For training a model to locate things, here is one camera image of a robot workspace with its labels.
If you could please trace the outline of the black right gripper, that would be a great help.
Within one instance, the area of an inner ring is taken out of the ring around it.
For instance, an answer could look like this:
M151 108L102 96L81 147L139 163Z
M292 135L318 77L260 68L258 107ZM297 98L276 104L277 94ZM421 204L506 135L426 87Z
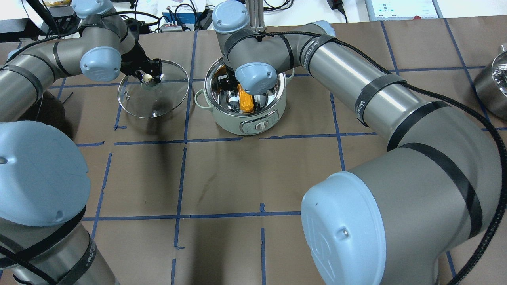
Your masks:
M219 70L219 91L236 92L239 81L233 70Z

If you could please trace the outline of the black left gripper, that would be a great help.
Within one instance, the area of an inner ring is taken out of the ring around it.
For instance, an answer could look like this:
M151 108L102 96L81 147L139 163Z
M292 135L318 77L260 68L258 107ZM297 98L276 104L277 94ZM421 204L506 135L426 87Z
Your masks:
M162 60L150 59L138 43L121 55L120 71L127 76L134 76L140 82L146 82L145 74L153 77L156 84L161 83Z

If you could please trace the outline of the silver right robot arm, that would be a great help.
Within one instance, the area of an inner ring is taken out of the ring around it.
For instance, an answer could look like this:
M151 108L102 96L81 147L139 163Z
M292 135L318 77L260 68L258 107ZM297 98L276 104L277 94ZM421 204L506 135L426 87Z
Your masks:
M439 0L444 19L370 22L362 0L346 0L348 24L322 0L297 0L267 18L271 31L306 20L333 22L353 44L410 83L483 112L473 91L480 66L506 40L505 0ZM382 137L355 121L337 95L299 67L284 117L271 130L216 142L203 160L203 213L290 212L328 175L385 154ZM195 252L188 285L322 285L298 215L214 218L209 245Z

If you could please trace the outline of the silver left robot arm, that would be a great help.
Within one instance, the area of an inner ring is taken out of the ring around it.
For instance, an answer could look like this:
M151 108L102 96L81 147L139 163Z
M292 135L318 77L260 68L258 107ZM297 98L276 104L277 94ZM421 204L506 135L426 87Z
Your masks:
M163 80L109 0L74 0L79 38L49 38L1 65L1 269L27 285L117 285L81 220L90 195L88 167L57 128L20 120L58 79L109 82L120 73L145 86Z

